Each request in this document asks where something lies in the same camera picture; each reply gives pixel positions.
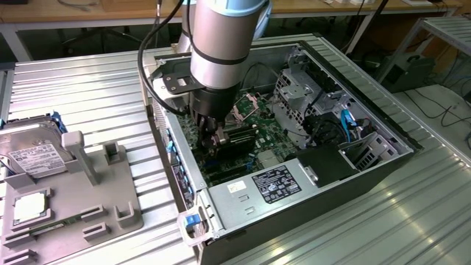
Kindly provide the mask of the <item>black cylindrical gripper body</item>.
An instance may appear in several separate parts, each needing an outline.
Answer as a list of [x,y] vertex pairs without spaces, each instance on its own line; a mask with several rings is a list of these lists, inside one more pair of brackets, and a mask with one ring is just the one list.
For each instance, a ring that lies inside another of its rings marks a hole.
[[238,86],[227,89],[202,88],[190,92],[194,121],[200,121],[202,117],[223,121],[232,109],[238,92]]

